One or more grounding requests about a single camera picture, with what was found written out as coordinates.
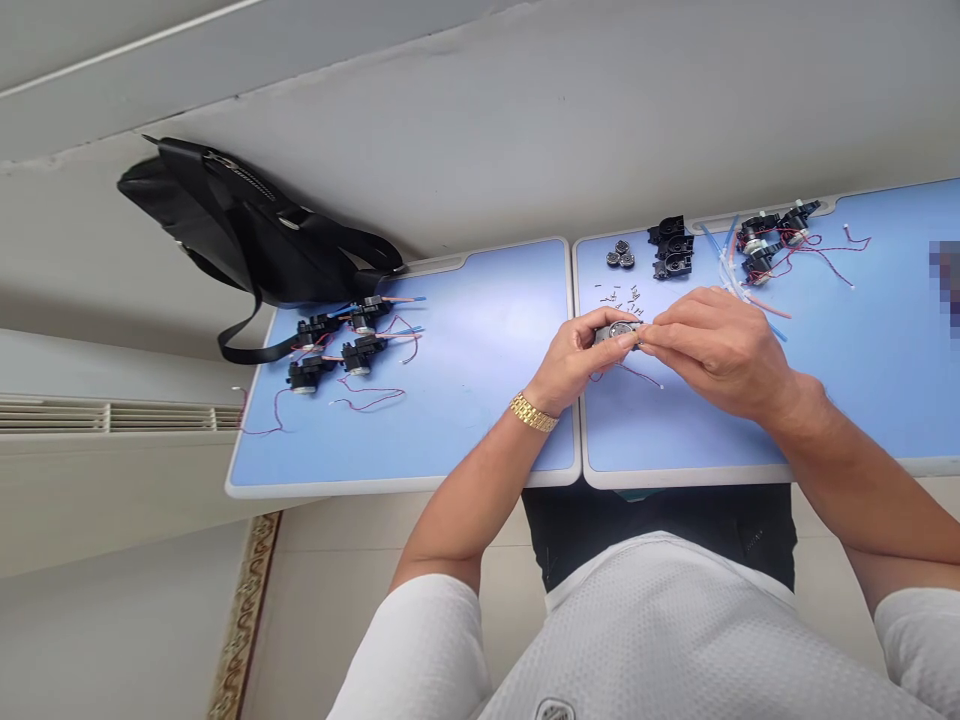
white shirt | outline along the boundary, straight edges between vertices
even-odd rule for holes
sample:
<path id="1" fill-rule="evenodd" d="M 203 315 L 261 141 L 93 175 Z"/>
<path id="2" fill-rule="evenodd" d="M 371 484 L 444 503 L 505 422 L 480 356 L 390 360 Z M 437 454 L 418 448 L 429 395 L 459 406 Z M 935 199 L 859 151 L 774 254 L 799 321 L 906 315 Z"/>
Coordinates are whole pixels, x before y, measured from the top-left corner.
<path id="1" fill-rule="evenodd" d="M 633 538 L 547 596 L 543 628 L 494 689 L 477 596 L 445 575 L 418 577 L 380 605 L 329 717 L 960 719 L 960 592 L 880 603 L 893 682 L 806 627 L 793 599 L 674 535 Z"/>

black pants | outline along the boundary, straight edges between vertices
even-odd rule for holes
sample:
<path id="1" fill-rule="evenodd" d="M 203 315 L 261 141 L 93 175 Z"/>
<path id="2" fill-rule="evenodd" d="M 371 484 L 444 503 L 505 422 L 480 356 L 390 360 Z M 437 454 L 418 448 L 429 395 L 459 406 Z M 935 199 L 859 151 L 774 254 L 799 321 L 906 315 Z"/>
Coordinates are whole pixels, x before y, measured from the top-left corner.
<path id="1" fill-rule="evenodd" d="M 611 545 L 664 530 L 758 570 L 793 590 L 797 531 L 790 485 L 672 488 L 628 503 L 573 485 L 523 491 L 523 507 L 547 592 Z"/>

black backpack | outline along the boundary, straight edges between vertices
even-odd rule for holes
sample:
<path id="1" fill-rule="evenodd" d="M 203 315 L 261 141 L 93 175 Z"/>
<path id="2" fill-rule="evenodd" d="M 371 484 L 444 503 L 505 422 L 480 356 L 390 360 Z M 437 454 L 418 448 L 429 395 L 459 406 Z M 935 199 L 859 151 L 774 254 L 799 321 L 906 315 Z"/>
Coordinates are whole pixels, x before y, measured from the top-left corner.
<path id="1" fill-rule="evenodd" d="M 147 139 L 159 157 L 127 170 L 117 188 L 207 275 L 253 295 L 250 317 L 217 336 L 230 362 L 258 365 L 290 352 L 295 336 L 257 350 L 228 346 L 263 303 L 349 302 L 376 294 L 377 283 L 403 267 L 383 238 L 295 204 L 236 158 L 184 140 Z M 372 269 L 358 270 L 343 251 Z"/>

white sleeve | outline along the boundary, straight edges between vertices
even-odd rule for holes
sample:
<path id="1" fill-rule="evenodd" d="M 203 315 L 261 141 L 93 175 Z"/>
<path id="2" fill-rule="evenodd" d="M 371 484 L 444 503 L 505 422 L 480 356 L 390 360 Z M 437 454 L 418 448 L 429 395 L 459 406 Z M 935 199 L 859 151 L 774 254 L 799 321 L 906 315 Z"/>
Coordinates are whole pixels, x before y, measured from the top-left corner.
<path id="1" fill-rule="evenodd" d="M 328 720 L 468 720 L 491 692 L 476 593 L 423 575 L 380 604 Z"/>
<path id="2" fill-rule="evenodd" d="M 874 622 L 890 679 L 960 720 L 960 591 L 898 590 L 880 602 Z"/>

tile floor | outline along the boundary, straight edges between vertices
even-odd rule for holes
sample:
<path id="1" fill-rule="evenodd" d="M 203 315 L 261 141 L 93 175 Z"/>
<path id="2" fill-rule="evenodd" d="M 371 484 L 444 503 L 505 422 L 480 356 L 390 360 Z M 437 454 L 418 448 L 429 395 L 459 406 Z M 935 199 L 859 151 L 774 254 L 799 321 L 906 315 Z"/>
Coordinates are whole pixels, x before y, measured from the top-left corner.
<path id="1" fill-rule="evenodd" d="M 923 484 L 960 517 L 960 478 Z M 428 498 L 333 498 L 284 512 L 243 720 L 326 716 Z M 794 517 L 801 617 L 883 673 L 880 646 L 846 556 L 796 487 Z M 483 640 L 491 675 L 500 682 L 545 615 L 521 507 L 483 562 Z"/>

